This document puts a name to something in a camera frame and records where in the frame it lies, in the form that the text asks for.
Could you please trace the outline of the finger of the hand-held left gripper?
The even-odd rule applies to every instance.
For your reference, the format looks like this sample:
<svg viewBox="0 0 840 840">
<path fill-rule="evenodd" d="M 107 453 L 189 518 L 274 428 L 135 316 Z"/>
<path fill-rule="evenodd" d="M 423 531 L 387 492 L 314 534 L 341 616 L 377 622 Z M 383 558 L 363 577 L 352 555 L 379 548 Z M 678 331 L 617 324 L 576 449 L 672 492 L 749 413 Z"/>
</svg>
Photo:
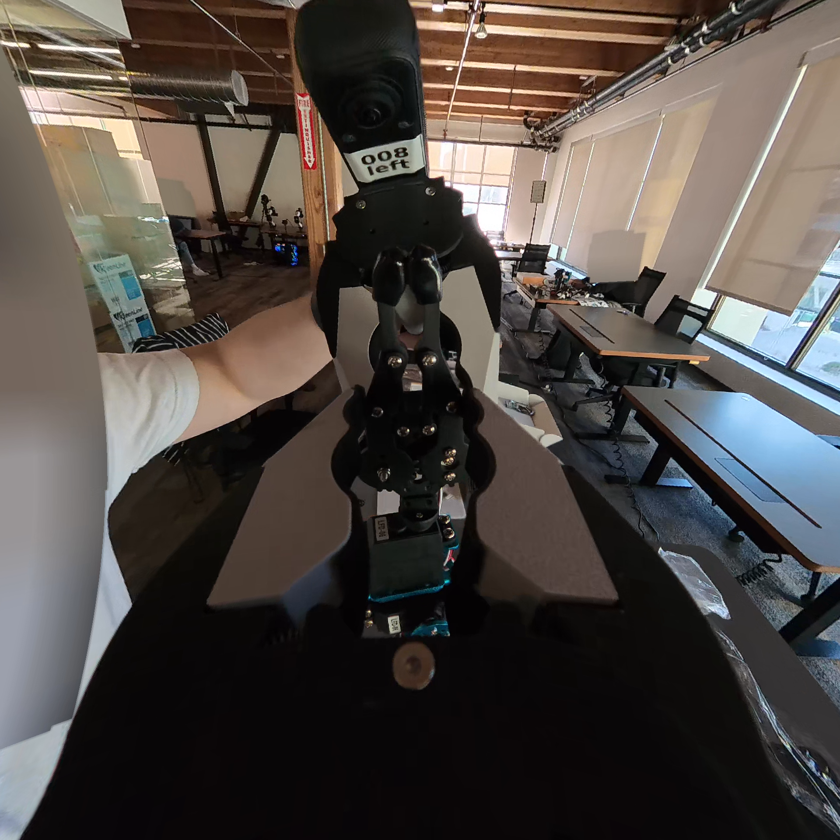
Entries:
<svg viewBox="0 0 840 840">
<path fill-rule="evenodd" d="M 378 359 L 376 350 L 371 355 L 371 339 L 378 325 L 376 303 L 366 287 L 340 290 L 334 367 L 342 392 L 355 385 L 370 386 Z"/>
<path fill-rule="evenodd" d="M 498 395 L 500 335 L 493 327 L 474 267 L 448 274 L 448 318 L 461 340 L 459 361 L 473 386 Z"/>
</svg>

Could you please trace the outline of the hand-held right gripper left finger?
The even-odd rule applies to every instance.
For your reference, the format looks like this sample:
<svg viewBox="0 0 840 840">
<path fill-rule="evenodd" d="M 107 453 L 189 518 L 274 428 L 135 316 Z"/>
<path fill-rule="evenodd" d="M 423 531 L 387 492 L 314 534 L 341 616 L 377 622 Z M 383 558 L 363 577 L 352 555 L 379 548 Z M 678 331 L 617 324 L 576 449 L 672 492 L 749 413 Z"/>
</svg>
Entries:
<svg viewBox="0 0 840 840">
<path fill-rule="evenodd" d="M 267 460 L 207 597 L 210 611 L 275 607 L 302 627 L 313 608 L 329 606 L 361 634 L 366 550 L 354 543 L 359 516 L 333 474 L 356 396 L 360 387 L 341 393 Z"/>
</svg>

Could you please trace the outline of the black toy claw with servo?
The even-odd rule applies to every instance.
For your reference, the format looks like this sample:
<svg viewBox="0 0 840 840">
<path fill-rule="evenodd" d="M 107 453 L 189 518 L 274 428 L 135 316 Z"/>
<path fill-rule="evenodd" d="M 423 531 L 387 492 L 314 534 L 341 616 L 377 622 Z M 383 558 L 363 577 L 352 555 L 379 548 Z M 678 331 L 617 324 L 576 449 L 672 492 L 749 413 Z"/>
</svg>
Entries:
<svg viewBox="0 0 840 840">
<path fill-rule="evenodd" d="M 400 498 L 413 532 L 436 519 L 442 492 L 467 481 L 470 433 L 465 395 L 474 387 L 448 318 L 448 280 L 432 249 L 386 251 L 371 285 L 379 325 L 371 384 L 351 404 L 350 483 Z"/>
</svg>

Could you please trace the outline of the blue toy robot arm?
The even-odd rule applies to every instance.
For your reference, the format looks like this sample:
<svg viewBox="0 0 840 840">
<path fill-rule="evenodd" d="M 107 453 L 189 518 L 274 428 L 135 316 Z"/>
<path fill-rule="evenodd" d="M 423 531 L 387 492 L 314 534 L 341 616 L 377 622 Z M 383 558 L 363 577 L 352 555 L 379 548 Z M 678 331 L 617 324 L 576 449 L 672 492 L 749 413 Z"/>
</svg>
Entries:
<svg viewBox="0 0 840 840">
<path fill-rule="evenodd" d="M 448 637 L 445 590 L 451 582 L 459 534 L 451 513 L 462 517 L 461 500 L 442 492 L 444 509 L 423 532 L 398 518 L 399 496 L 380 490 L 376 514 L 365 526 L 369 544 L 369 594 L 362 636 Z"/>
</svg>

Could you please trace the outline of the person's left forearm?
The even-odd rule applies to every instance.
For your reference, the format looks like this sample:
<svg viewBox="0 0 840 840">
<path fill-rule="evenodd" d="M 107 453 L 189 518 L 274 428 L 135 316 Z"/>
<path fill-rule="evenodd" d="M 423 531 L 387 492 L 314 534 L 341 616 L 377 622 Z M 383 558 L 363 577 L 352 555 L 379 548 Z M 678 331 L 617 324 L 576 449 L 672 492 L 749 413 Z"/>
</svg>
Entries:
<svg viewBox="0 0 840 840">
<path fill-rule="evenodd" d="M 223 338 L 182 353 L 196 372 L 199 397 L 179 442 L 296 391 L 332 360 L 311 295 L 262 311 Z"/>
</svg>

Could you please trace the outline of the grey desk with wooden edge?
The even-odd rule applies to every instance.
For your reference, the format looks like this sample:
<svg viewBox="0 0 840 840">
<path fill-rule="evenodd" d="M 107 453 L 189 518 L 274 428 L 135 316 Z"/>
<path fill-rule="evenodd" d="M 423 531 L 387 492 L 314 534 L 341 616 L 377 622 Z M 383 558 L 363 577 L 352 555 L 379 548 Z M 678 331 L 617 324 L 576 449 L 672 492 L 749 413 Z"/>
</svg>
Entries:
<svg viewBox="0 0 840 840">
<path fill-rule="evenodd" d="M 572 353 L 561 377 L 542 375 L 544 382 L 591 384 L 575 376 L 577 359 L 587 354 L 602 360 L 619 359 L 635 365 L 631 384 L 641 385 L 649 366 L 675 366 L 707 362 L 710 353 L 703 344 L 685 343 L 662 332 L 626 310 L 551 304 L 559 329 L 568 334 Z"/>
<path fill-rule="evenodd" d="M 819 638 L 838 622 L 838 448 L 754 397 L 736 392 L 629 385 L 622 408 L 658 446 L 639 485 L 687 487 L 663 479 L 674 460 L 732 521 L 728 538 L 791 556 L 812 574 L 801 611 L 780 630 L 800 656 L 838 660 L 838 643 Z"/>
</svg>

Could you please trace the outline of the black mesh office chair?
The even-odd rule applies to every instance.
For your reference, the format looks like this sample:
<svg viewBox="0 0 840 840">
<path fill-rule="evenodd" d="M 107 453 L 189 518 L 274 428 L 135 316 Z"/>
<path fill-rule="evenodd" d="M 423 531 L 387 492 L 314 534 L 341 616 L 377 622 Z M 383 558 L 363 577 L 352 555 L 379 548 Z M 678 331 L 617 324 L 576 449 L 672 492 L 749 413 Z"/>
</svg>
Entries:
<svg viewBox="0 0 840 840">
<path fill-rule="evenodd" d="M 711 310 L 674 295 L 654 326 L 686 343 L 693 343 L 711 317 Z"/>
<path fill-rule="evenodd" d="M 511 276 L 537 275 L 542 276 L 547 263 L 557 254 L 554 245 L 539 245 L 528 243 L 522 250 L 516 264 L 511 268 Z"/>
<path fill-rule="evenodd" d="M 665 278 L 664 271 L 646 266 L 636 280 L 591 283 L 590 291 L 643 317 L 647 304 Z"/>
</svg>

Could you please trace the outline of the white cardboard box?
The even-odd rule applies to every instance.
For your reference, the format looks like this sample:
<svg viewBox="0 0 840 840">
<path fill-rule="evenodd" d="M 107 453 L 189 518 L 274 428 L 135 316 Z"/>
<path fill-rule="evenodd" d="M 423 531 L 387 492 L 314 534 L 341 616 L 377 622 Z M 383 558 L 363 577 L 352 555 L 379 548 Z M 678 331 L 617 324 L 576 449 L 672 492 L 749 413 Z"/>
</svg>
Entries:
<svg viewBox="0 0 840 840">
<path fill-rule="evenodd" d="M 500 383 L 497 401 L 500 407 L 544 448 L 563 441 L 548 404 L 536 394 L 507 383 Z"/>
</svg>

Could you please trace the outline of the wooden support column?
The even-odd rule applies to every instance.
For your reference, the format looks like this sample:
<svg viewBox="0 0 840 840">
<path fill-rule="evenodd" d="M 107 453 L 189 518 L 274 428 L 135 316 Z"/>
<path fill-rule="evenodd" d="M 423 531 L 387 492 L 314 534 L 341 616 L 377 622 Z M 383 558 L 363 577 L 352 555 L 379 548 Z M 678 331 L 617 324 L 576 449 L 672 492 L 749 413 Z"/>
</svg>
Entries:
<svg viewBox="0 0 840 840">
<path fill-rule="evenodd" d="M 294 90 L 294 109 L 295 93 L 309 94 L 298 68 L 295 50 L 296 23 L 300 5 L 302 5 L 302 2 L 292 2 L 291 10 L 286 12 L 290 66 Z M 312 97 L 311 100 L 317 113 L 318 169 L 316 171 L 304 171 L 301 164 L 301 182 L 304 219 L 307 224 L 308 233 L 310 279 L 311 286 L 315 287 L 323 262 L 326 244 L 335 237 L 333 216 L 343 205 L 343 161 Z"/>
</svg>

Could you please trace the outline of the black white striped cloth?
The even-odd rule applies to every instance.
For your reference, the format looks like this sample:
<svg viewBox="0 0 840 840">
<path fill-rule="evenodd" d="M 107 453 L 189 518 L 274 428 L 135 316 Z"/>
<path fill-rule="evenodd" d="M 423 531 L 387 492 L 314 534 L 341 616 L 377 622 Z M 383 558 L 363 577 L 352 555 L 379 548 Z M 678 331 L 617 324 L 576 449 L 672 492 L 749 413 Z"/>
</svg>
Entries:
<svg viewBox="0 0 840 840">
<path fill-rule="evenodd" d="M 228 332 L 225 319 L 212 312 L 187 326 L 137 339 L 131 352 L 137 354 L 188 349 L 219 340 Z"/>
</svg>

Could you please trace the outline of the crumpled clear plastic wrap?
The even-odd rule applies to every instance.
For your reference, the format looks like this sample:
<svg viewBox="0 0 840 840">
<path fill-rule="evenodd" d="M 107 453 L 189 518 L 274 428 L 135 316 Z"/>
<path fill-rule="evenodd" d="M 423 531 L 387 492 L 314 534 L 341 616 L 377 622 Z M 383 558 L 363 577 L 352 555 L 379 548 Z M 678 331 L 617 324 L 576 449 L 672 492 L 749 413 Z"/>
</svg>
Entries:
<svg viewBox="0 0 840 840">
<path fill-rule="evenodd" d="M 715 615 L 724 621 L 731 619 L 728 606 L 719 589 L 696 560 L 686 554 L 662 548 L 658 549 L 658 555 L 684 587 L 701 614 Z"/>
</svg>

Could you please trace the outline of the blue white standing sign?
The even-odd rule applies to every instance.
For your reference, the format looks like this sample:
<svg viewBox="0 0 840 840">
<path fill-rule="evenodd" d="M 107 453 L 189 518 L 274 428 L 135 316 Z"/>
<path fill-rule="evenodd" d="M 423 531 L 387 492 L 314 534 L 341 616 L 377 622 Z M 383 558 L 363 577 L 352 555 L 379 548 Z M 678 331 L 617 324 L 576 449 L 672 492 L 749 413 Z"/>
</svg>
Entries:
<svg viewBox="0 0 840 840">
<path fill-rule="evenodd" d="M 129 255 L 90 261 L 87 267 L 104 300 L 125 353 L 155 335 L 150 310 Z"/>
</svg>

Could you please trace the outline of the black ceiling pipes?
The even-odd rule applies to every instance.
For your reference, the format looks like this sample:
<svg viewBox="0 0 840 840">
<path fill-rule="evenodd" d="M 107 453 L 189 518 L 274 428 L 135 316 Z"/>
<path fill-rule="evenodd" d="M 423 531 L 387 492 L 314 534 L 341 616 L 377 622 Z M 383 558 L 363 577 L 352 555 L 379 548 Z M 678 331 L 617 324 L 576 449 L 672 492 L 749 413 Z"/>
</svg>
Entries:
<svg viewBox="0 0 840 840">
<path fill-rule="evenodd" d="M 560 141 L 564 131 L 645 86 L 665 79 L 676 68 L 686 69 L 696 54 L 702 59 L 769 32 L 795 15 L 817 5 L 814 2 L 735 1 L 704 18 L 685 33 L 674 37 L 656 56 L 620 76 L 614 83 L 592 94 L 558 117 L 526 124 L 526 145 L 549 148 Z"/>
</svg>

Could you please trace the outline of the long clear plastic wrap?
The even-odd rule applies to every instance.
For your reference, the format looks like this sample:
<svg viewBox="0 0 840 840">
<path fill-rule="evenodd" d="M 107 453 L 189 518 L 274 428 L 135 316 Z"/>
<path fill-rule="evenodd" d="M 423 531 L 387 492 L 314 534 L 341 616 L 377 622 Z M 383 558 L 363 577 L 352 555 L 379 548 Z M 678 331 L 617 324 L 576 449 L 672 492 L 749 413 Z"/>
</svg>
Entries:
<svg viewBox="0 0 840 840">
<path fill-rule="evenodd" d="M 839 838 L 838 775 L 828 758 L 783 724 L 738 647 L 716 625 L 712 629 L 749 704 L 776 775 L 799 805 L 825 827 L 828 836 Z"/>
</svg>

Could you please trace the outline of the grey spiral duct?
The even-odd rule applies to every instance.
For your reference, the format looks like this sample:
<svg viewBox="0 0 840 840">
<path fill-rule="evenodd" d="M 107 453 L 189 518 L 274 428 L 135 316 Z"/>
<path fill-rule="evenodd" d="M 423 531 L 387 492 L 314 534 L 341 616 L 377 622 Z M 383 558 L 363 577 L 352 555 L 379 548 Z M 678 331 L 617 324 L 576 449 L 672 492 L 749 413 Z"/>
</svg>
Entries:
<svg viewBox="0 0 840 840">
<path fill-rule="evenodd" d="M 125 76 L 132 94 L 140 98 L 204 102 L 229 109 L 249 105 L 245 78 L 237 70 L 209 75 L 126 70 Z"/>
</svg>

